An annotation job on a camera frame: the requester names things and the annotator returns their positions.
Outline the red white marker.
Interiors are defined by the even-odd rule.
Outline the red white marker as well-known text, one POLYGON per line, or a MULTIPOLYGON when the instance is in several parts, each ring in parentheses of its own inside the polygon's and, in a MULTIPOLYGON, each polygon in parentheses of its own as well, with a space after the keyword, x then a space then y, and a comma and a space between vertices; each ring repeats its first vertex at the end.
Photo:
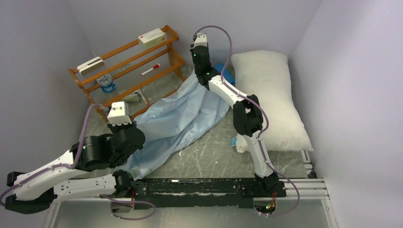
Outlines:
POLYGON ((153 70, 158 69, 159 67, 160 67, 160 64, 156 64, 156 65, 154 65, 152 68, 150 68, 150 69, 144 71, 143 73, 141 73, 140 76, 144 76, 144 75, 146 75, 146 74, 152 72, 153 70))

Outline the white red box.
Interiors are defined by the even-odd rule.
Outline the white red box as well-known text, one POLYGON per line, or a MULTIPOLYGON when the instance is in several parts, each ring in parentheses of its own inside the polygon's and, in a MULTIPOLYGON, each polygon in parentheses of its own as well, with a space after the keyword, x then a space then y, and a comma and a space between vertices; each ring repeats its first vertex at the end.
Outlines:
POLYGON ((156 28, 138 37, 139 44, 141 44, 144 49, 149 49, 165 40, 166 33, 160 28, 156 28))

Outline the orange wooden shelf rack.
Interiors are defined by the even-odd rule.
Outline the orange wooden shelf rack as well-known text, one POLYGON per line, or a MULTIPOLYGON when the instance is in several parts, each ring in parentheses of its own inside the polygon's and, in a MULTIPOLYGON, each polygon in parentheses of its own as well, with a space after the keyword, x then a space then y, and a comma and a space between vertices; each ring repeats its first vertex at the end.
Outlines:
POLYGON ((138 40, 134 40, 101 55, 105 65, 86 76, 80 75, 77 68, 69 69, 75 83, 91 104, 110 106, 140 89, 149 105, 146 105, 142 98, 139 102, 130 102, 129 114, 134 118, 146 112, 156 101, 172 95, 179 89, 186 80, 182 72, 185 60, 173 45, 179 40, 179 35, 168 25, 161 30, 166 33, 165 41, 144 49, 138 40), (160 64, 158 69, 140 76, 156 64, 160 64), (96 82, 98 77, 105 74, 111 75, 116 86, 115 91, 111 93, 104 93, 96 82))

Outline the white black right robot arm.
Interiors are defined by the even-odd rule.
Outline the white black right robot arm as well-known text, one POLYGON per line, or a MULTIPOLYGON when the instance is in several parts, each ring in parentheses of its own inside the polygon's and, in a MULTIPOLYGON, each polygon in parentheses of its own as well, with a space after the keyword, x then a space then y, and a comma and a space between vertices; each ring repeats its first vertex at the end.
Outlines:
POLYGON ((259 195, 269 196, 278 183, 278 175, 273 171, 267 149, 261 138, 263 115, 256 95, 246 95, 231 84, 212 67, 207 45, 190 46, 194 70, 199 83, 214 92, 233 109, 233 124, 241 135, 252 156, 255 167, 256 189, 259 195))

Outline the light blue pillowcase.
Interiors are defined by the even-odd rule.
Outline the light blue pillowcase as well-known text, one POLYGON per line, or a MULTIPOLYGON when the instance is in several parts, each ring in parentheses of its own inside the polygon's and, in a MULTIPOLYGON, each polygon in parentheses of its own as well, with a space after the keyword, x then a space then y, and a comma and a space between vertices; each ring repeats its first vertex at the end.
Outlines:
POLYGON ((230 106, 216 93, 199 84, 192 72, 172 95, 155 102, 134 120, 145 143, 120 169, 134 180, 162 166, 176 151, 202 137, 228 112, 230 106))

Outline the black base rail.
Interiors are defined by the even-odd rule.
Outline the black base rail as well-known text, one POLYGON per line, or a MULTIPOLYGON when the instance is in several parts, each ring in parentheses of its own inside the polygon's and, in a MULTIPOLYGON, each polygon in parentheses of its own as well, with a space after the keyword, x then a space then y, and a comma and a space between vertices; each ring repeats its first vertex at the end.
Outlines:
POLYGON ((158 208, 225 207, 253 209, 257 198, 286 197, 282 181, 266 184, 258 178, 224 179, 140 179, 130 181, 127 187, 113 196, 133 197, 147 201, 158 208))

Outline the aluminium frame rail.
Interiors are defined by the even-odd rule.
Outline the aluminium frame rail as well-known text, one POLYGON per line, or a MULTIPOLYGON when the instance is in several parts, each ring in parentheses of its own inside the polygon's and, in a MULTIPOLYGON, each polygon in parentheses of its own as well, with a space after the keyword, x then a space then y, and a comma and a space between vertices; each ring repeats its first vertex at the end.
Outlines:
POLYGON ((307 174, 306 178, 281 179, 284 182, 283 190, 286 191, 288 200, 329 200, 330 196, 323 179, 316 178, 312 162, 307 151, 301 151, 304 168, 307 174))

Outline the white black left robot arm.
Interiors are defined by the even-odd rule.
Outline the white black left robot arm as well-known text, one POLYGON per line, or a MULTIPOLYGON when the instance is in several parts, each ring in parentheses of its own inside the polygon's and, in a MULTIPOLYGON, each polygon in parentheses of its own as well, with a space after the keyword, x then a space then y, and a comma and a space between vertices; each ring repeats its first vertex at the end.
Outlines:
POLYGON ((87 136, 35 171, 10 172, 9 189, 0 196, 1 206, 20 214, 34 214, 47 210, 52 202, 95 195, 128 196, 134 181, 126 171, 117 170, 98 178, 77 178, 92 171, 120 167, 143 148, 145 135, 136 123, 108 127, 111 133, 87 136))

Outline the blue lidded jar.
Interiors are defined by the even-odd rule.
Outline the blue lidded jar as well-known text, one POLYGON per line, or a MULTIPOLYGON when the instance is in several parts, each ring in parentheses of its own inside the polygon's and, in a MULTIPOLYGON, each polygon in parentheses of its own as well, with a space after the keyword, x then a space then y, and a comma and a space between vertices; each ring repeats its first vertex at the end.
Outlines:
POLYGON ((96 82, 104 93, 111 93, 115 91, 116 86, 110 74, 105 74, 98 77, 96 82))

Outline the pink white pen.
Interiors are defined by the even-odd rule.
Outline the pink white pen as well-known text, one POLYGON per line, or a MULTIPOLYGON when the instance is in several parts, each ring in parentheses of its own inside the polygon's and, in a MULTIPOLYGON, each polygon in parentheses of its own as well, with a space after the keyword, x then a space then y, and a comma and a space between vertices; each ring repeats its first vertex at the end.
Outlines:
POLYGON ((145 98, 145 96, 143 95, 142 91, 140 89, 137 91, 138 91, 138 94, 141 96, 142 100, 144 101, 144 103, 146 105, 149 105, 149 103, 148 103, 147 99, 145 98))

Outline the blue white pillow label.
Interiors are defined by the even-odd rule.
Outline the blue white pillow label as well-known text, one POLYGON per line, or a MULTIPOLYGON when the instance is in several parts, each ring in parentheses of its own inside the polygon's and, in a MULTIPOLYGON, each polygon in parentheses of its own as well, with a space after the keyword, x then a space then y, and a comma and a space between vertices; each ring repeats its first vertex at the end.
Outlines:
POLYGON ((237 138, 237 137, 234 137, 234 138, 232 139, 232 147, 236 147, 237 141, 238 141, 238 138, 237 138))

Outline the white pillow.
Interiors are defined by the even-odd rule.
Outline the white pillow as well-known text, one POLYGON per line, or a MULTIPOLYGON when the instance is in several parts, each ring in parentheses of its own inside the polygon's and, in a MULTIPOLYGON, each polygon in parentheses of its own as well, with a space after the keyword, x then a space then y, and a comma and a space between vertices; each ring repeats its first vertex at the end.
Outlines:
POLYGON ((262 134, 268 151, 312 151, 310 138, 294 106, 288 56, 255 50, 231 56, 235 86, 259 99, 269 128, 262 134))

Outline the white eraser block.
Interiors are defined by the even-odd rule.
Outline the white eraser block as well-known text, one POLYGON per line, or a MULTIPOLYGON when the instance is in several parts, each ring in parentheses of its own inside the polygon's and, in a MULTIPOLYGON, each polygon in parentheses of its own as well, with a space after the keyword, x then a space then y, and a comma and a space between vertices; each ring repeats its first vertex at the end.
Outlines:
POLYGON ((104 60, 101 57, 95 57, 77 67, 77 71, 80 75, 85 76, 105 65, 104 60))

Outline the blue flat board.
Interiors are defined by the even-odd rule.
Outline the blue flat board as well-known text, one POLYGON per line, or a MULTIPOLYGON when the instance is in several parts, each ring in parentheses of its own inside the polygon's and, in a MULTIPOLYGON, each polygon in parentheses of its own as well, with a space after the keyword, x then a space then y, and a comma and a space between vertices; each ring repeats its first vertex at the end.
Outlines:
MULTIPOLYGON (((213 66, 217 71, 221 72, 224 64, 216 64, 213 66)), ((235 77, 234 77, 234 70, 233 68, 225 69, 223 73, 223 77, 227 80, 231 85, 235 86, 235 77)))

